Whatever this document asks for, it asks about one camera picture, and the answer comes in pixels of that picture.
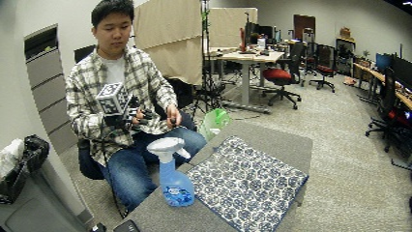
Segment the white t-shirt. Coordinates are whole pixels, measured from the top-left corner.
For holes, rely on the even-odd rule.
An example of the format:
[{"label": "white t-shirt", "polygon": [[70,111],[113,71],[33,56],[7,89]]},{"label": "white t-shirt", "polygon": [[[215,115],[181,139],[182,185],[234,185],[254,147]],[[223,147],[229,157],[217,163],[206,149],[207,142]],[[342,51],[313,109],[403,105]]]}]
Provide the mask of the white t-shirt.
[{"label": "white t-shirt", "polygon": [[114,84],[126,82],[126,58],[121,57],[118,60],[103,59],[107,66],[107,83]]}]

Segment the flannel shirt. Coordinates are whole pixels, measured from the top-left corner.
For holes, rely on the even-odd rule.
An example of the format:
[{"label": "flannel shirt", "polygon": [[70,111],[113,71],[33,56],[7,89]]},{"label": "flannel shirt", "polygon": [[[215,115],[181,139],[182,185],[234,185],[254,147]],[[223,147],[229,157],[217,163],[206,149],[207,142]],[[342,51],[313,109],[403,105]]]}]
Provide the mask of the flannel shirt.
[{"label": "flannel shirt", "polygon": [[[142,109],[154,112],[154,119],[147,125],[139,126],[142,131],[161,134],[170,131],[167,121],[161,120],[155,112],[154,100],[167,111],[171,104],[178,105],[177,94],[169,81],[158,70],[149,54],[137,48],[126,48],[126,82],[129,94],[134,94]],[[107,159],[121,149],[133,145],[134,140],[129,130],[114,129],[105,123],[103,112],[98,106],[97,95],[107,84],[107,67],[102,58],[94,53],[74,67],[66,82],[67,114],[71,119],[71,129],[81,138],[93,142],[93,157],[106,165]]]}]

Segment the hand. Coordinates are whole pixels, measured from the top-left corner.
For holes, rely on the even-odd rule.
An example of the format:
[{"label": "hand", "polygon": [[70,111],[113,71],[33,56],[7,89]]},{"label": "hand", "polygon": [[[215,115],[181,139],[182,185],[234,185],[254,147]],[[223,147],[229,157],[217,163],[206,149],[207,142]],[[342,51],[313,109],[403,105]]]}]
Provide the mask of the hand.
[{"label": "hand", "polygon": [[141,123],[141,120],[145,118],[145,114],[142,112],[142,109],[139,108],[138,109],[138,112],[137,112],[137,116],[134,116],[134,118],[131,119],[131,122],[137,125]]},{"label": "hand", "polygon": [[181,126],[182,123],[182,115],[179,109],[175,104],[170,104],[167,108],[167,124],[170,128],[175,128]]}]

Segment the spray bottle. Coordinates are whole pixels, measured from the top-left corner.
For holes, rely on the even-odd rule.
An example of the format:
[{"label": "spray bottle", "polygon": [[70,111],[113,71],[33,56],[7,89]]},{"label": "spray bottle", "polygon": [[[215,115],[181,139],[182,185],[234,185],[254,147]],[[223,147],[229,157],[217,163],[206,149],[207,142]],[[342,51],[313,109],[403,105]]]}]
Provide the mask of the spray bottle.
[{"label": "spray bottle", "polygon": [[183,149],[185,140],[167,137],[154,141],[147,150],[159,156],[161,160],[161,186],[166,200],[171,206],[190,206],[195,202],[195,187],[186,174],[175,169],[174,153],[190,159],[190,153]]}]

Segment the patterned cloth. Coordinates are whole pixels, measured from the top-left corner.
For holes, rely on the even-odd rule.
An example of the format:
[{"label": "patterned cloth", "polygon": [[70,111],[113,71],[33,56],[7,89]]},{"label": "patterned cloth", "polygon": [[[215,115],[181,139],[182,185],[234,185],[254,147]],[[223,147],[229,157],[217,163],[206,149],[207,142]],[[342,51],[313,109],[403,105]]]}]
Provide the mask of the patterned cloth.
[{"label": "patterned cloth", "polygon": [[239,231],[275,231],[310,178],[237,136],[187,174],[197,197]]}]

